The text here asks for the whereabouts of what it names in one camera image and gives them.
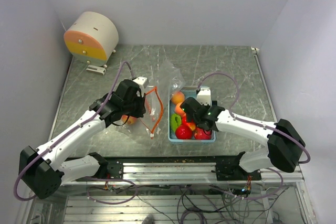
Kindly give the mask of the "peach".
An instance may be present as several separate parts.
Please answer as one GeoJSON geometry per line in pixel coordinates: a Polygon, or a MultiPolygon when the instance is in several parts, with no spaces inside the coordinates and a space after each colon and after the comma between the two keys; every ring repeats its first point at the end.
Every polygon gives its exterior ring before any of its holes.
{"type": "Polygon", "coordinates": [[[181,91],[175,92],[171,98],[171,102],[173,104],[182,103],[184,100],[185,100],[185,95],[181,91]]]}

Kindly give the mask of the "clear zip top bag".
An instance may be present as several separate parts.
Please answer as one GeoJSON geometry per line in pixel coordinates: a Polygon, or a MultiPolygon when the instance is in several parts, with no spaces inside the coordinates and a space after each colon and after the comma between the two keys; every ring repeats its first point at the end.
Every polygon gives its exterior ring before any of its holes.
{"type": "Polygon", "coordinates": [[[137,119],[132,125],[118,126],[116,130],[129,137],[144,135],[153,139],[160,132],[160,123],[164,121],[164,111],[172,95],[185,86],[185,80],[179,68],[170,61],[164,60],[158,69],[157,76],[150,79],[145,91],[144,117],[137,119]]]}

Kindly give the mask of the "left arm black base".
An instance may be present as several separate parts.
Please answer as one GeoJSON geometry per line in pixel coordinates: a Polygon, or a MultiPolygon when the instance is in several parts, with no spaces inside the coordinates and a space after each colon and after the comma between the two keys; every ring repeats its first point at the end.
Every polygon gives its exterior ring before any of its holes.
{"type": "Polygon", "coordinates": [[[96,152],[89,153],[99,164],[98,170],[93,178],[97,179],[121,179],[123,176],[123,165],[115,158],[103,157],[96,152]]]}

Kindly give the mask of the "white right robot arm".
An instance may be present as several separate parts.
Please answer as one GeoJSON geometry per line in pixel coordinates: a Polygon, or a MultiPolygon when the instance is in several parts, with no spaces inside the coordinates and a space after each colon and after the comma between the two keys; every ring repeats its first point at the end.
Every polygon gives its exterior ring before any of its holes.
{"type": "Polygon", "coordinates": [[[203,105],[195,98],[187,98],[181,105],[188,119],[205,131],[228,132],[251,139],[263,149],[245,152],[231,167],[236,179],[244,179],[259,169],[275,167],[292,173],[299,164],[305,143],[294,126],[285,119],[266,122],[233,114],[217,105],[203,105]]]}

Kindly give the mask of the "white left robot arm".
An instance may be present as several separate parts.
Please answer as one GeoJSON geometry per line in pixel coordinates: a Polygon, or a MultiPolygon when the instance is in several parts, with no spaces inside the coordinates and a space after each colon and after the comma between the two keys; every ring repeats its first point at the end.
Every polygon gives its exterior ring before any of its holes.
{"type": "Polygon", "coordinates": [[[83,177],[102,180],[108,162],[98,153],[68,161],[80,144],[115,125],[122,116],[141,118],[146,112],[146,77],[124,79],[115,91],[95,100],[89,109],[69,128],[49,142],[25,147],[19,156],[17,181],[23,181],[39,199],[46,199],[63,184],[83,177]]]}

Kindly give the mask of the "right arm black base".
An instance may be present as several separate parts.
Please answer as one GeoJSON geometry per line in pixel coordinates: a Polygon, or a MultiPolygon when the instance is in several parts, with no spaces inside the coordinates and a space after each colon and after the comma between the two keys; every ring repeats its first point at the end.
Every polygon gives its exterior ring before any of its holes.
{"type": "Polygon", "coordinates": [[[216,165],[212,173],[215,173],[217,181],[247,180],[248,177],[255,181],[261,180],[259,170],[248,173],[239,166],[244,154],[245,152],[240,152],[238,155],[215,156],[216,165]]]}

